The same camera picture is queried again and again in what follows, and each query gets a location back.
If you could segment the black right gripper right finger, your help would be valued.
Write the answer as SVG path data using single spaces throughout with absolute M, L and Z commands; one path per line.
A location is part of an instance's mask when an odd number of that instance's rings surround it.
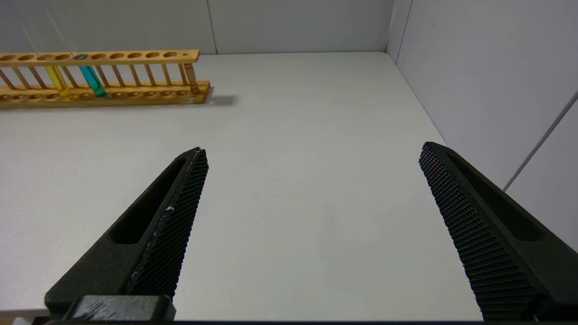
M 486 322 L 576 322 L 578 255 L 454 150 L 419 165 Z

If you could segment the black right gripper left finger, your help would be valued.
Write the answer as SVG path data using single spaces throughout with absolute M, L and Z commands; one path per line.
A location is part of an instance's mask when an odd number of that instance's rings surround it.
M 208 170 L 204 149 L 177 156 L 45 294 L 50 316 L 88 295 L 173 298 Z

